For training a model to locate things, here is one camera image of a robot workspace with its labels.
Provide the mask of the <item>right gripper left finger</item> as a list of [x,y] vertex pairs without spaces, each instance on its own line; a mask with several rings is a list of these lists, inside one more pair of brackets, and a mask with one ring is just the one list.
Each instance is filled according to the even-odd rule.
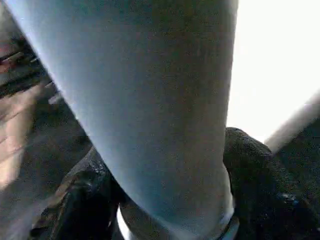
[[110,240],[118,203],[113,176],[92,147],[64,177],[29,238]]

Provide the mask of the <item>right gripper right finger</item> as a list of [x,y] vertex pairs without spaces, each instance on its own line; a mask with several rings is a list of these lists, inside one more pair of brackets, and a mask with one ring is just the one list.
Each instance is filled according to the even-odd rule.
[[239,220],[238,240],[318,240],[320,217],[270,149],[241,129],[225,130],[223,163]]

